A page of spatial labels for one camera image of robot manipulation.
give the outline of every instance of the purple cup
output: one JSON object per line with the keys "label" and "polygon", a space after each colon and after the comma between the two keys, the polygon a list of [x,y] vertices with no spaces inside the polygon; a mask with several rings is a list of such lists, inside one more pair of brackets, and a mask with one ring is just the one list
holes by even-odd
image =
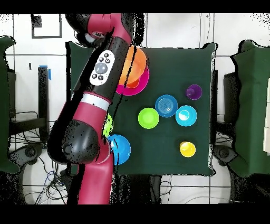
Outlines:
{"label": "purple cup", "polygon": [[187,97],[192,100],[197,100],[203,94],[203,91],[199,85],[191,85],[187,88]]}

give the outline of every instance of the button panel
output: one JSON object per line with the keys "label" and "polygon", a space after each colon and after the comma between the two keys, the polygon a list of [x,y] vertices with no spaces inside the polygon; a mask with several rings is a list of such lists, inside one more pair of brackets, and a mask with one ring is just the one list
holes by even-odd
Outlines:
{"label": "button panel", "polygon": [[108,79],[114,61],[115,57],[111,51],[103,51],[95,64],[94,70],[91,73],[91,84],[93,84],[94,86],[100,86],[104,84]]}

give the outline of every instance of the black frame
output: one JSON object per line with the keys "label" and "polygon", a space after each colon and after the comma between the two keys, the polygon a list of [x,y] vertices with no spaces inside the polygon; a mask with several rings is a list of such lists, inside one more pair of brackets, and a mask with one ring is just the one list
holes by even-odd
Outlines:
{"label": "black frame", "polygon": [[35,36],[35,27],[42,27],[41,16],[34,16],[31,14],[32,23],[32,39],[47,39],[47,38],[62,38],[62,17],[59,14],[59,36]]}

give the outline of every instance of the pink bowl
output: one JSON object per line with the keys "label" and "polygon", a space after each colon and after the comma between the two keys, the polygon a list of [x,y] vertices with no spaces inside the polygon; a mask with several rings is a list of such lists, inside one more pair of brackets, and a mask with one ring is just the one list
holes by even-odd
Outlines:
{"label": "pink bowl", "polygon": [[139,79],[139,84],[135,88],[128,88],[124,87],[124,85],[118,85],[116,92],[120,95],[123,94],[124,96],[134,96],[144,90],[144,88],[148,83],[148,80],[149,80],[149,69],[146,66],[146,69],[144,70],[143,74]]}

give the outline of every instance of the blue cable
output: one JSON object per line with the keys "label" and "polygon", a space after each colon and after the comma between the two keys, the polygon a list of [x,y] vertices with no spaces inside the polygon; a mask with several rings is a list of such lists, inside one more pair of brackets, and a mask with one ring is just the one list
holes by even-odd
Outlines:
{"label": "blue cable", "polygon": [[50,175],[53,175],[53,174],[54,174],[53,171],[49,171],[49,172],[48,172],[47,177],[46,177],[46,180],[45,180],[44,185],[43,185],[43,190],[40,192],[40,194],[38,195],[37,199],[42,195],[42,192],[44,191],[45,186],[46,186],[46,181],[47,181],[47,180],[50,180],[50,179],[49,179],[49,176],[50,176]]}

